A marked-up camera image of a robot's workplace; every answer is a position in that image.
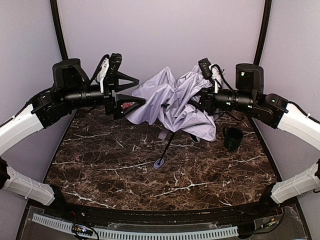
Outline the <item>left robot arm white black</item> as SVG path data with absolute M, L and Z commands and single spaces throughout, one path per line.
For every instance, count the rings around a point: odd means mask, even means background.
M 121 63 L 121 54 L 106 54 L 92 78 L 82 69 L 78 58 L 54 64 L 53 86 L 34 95 L 17 114 L 1 124 L 0 153 L 47 129 L 75 109 L 104 106 L 106 115 L 118 120 L 143 106 L 144 98 L 121 93 L 140 83 L 119 71 Z

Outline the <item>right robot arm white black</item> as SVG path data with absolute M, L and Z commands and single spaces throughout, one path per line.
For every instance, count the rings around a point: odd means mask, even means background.
M 221 68 L 204 58 L 198 61 L 204 79 L 211 87 L 202 88 L 197 95 L 199 101 L 193 105 L 208 115 L 217 109 L 238 111 L 264 124 L 288 132 L 316 149 L 320 148 L 320 122 L 306 113 L 298 104 L 277 94 L 264 94 L 264 70 L 261 66 L 239 63 L 235 66 L 235 89 L 223 89 L 226 80 Z M 319 189 L 320 164 L 317 162 L 307 170 L 277 183 L 268 185 L 259 199 L 263 207 L 277 206 L 306 192 Z

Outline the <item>lavender folding umbrella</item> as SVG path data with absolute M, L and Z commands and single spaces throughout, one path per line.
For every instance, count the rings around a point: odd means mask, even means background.
M 188 104 L 201 89 L 211 86 L 210 81 L 204 79 L 198 66 L 194 66 L 177 79 L 167 66 L 132 92 L 132 96 L 144 98 L 146 102 L 126 118 L 136 125 L 144 122 L 152 125 L 159 120 L 173 133 L 182 130 L 213 142 L 216 140 L 214 118 Z

